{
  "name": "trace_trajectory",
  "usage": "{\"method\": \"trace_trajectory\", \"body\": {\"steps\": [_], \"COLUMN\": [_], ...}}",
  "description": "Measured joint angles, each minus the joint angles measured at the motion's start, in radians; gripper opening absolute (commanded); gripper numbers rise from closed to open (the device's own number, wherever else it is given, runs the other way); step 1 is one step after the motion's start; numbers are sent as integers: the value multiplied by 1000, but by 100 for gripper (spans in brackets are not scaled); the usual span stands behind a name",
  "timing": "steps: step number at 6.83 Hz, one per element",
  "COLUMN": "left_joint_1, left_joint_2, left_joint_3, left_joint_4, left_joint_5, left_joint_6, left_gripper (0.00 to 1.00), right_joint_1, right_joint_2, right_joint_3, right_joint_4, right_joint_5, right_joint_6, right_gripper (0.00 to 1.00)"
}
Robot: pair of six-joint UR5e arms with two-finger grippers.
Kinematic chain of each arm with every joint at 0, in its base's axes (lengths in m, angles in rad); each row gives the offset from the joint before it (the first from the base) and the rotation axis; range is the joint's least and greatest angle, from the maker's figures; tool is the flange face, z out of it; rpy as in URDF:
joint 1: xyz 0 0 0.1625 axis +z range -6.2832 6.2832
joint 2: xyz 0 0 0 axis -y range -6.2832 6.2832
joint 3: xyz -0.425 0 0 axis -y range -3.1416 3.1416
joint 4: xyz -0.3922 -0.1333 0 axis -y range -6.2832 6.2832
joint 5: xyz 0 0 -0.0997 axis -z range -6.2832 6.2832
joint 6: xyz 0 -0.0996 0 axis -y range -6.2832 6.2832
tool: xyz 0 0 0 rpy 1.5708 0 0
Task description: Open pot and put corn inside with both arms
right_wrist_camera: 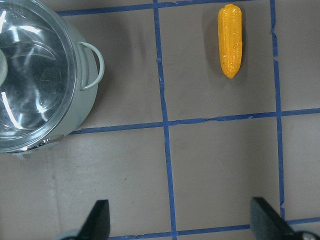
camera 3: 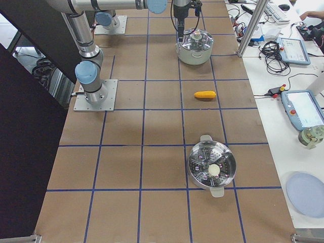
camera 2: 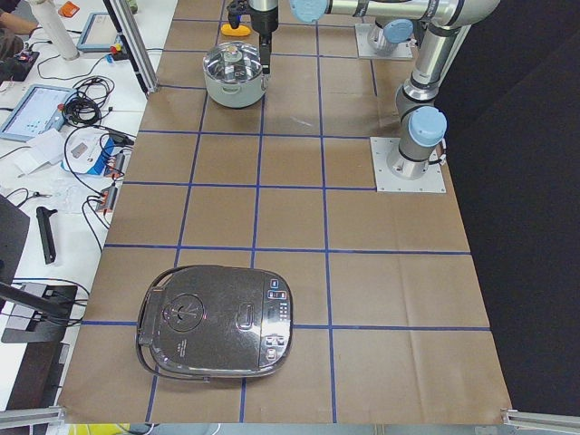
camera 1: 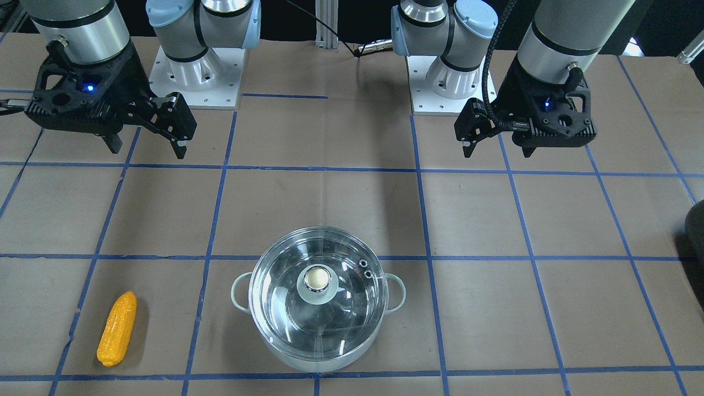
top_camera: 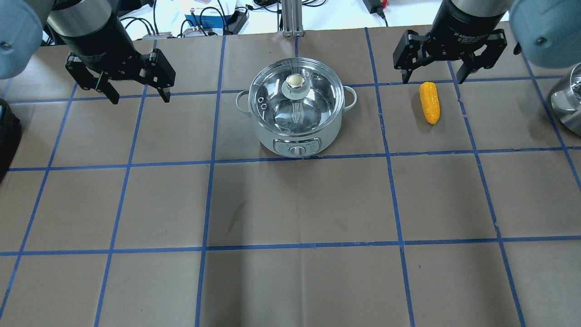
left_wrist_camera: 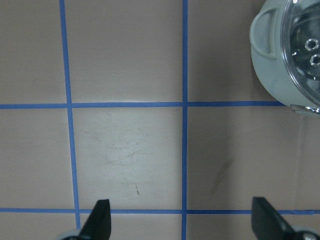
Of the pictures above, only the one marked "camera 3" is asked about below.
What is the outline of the person hand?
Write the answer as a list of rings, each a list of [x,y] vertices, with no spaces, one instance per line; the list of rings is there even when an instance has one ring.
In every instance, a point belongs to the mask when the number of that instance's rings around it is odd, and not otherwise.
[[[300,15],[300,19],[303,21],[303,20],[305,20],[307,17],[308,17],[308,15],[311,13],[311,11],[306,11],[306,12],[304,12],[303,14],[301,14]]]

